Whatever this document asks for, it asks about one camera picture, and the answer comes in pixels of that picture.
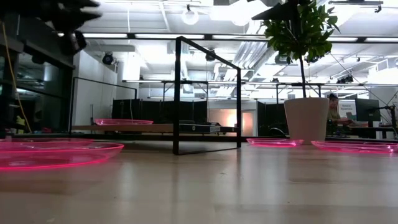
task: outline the potted plant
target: potted plant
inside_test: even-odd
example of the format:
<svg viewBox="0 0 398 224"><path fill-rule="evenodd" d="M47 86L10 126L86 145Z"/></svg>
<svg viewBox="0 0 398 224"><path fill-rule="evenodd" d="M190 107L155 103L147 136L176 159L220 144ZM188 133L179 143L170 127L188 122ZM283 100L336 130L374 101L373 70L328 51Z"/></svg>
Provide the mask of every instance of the potted plant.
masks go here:
<svg viewBox="0 0 398 224"><path fill-rule="evenodd" d="M333 10L326 10L325 5L317 7L316 0L289 0L253 17L264 20L269 47L286 56L288 64L300 62L303 98L285 101L285 111L290 137L307 144L326 136L328 99L307 98L303 58L312 62L330 52L328 38L335 29L340 31Z"/></svg>

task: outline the desk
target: desk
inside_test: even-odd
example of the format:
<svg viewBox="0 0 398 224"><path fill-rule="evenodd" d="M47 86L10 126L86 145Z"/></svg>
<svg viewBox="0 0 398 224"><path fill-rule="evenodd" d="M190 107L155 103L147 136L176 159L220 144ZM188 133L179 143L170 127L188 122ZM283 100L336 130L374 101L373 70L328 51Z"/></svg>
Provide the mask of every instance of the desk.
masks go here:
<svg viewBox="0 0 398 224"><path fill-rule="evenodd" d="M351 128L354 135L358 135L360 138L372 138L376 139L376 131L382 132L382 138L387 138L387 132L395 132L392 127L358 127L358 128Z"/></svg>

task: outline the wooden table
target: wooden table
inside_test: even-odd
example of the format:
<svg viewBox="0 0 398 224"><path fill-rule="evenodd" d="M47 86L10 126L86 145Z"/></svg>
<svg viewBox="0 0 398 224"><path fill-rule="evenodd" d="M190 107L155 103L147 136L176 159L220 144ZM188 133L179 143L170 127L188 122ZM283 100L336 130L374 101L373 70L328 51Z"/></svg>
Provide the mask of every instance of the wooden table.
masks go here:
<svg viewBox="0 0 398 224"><path fill-rule="evenodd" d="M237 151L175 157L171 148L170 142L138 142L102 164L0 172L1 223L390 224L398 220L396 156L319 151L312 146L244 145Z"/></svg>

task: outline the ceiling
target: ceiling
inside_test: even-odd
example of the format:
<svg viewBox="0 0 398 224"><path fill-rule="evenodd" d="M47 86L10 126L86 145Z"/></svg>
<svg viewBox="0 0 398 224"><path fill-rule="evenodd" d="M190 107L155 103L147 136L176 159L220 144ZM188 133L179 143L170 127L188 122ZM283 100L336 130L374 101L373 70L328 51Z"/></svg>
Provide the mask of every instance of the ceiling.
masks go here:
<svg viewBox="0 0 398 224"><path fill-rule="evenodd" d="M374 6L336 6L336 15L339 17L341 33L338 35L388 35L398 36L398 1L385 0L382 11L375 13ZM87 22L81 30L83 32L132 32L132 33L174 33L174 34L257 34L259 24L246 22L242 18L250 18L259 12L266 10L260 0L248 5L246 0L241 0L232 11L225 11L231 6L214 6L213 1L191 2L190 8L198 12L198 22L188 25L182 20L182 14L186 9L186 1L102 1L100 11L103 17ZM174 54L168 54L168 45L171 40L89 40L89 45L94 48L91 55L102 58L105 51L112 46L135 47L137 54L141 56L141 75L145 79L159 78L159 74L170 75L174 69ZM262 82L269 82L277 77L280 82L300 82L300 67L297 65L275 65L271 57L270 49L259 49L259 42L244 43L237 41L195 41L199 45L214 49L216 54L226 60L232 61L243 67L244 63L252 60L249 70L254 71L252 78L261 78ZM246 59L239 62L237 59L242 51L246 50ZM114 52L119 61L123 61L126 52ZM189 48L187 57L188 71L213 72L217 61L207 62L205 54L197 49ZM333 44L330 55L318 62L306 66L305 73L311 82L330 82L331 78L337 78L347 74L353 74L359 82L366 82L369 69L386 58L398 57L398 44Z"/></svg>

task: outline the person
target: person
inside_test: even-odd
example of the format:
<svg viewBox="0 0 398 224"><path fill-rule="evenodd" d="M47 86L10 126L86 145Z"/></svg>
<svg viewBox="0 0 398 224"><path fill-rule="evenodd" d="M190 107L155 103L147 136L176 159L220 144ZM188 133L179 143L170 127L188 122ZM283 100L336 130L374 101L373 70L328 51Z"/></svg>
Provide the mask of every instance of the person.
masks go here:
<svg viewBox="0 0 398 224"><path fill-rule="evenodd" d="M334 124L349 125L353 123L350 119L340 118L340 114L338 113L338 97L332 93L329 95L328 120L331 120Z"/></svg>

